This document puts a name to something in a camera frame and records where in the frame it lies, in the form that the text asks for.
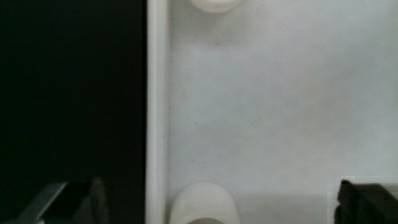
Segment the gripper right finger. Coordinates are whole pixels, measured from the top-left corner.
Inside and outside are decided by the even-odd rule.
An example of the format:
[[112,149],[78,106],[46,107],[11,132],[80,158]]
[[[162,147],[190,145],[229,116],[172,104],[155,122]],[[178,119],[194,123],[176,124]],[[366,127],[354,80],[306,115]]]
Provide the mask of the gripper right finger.
[[398,199],[380,184],[341,181],[334,224],[398,224]]

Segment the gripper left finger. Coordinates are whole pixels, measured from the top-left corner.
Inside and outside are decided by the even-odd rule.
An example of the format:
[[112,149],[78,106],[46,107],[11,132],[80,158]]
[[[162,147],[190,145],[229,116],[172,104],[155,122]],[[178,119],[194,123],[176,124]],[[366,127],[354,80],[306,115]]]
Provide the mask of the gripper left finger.
[[50,183],[14,218],[14,224],[108,224],[101,179]]

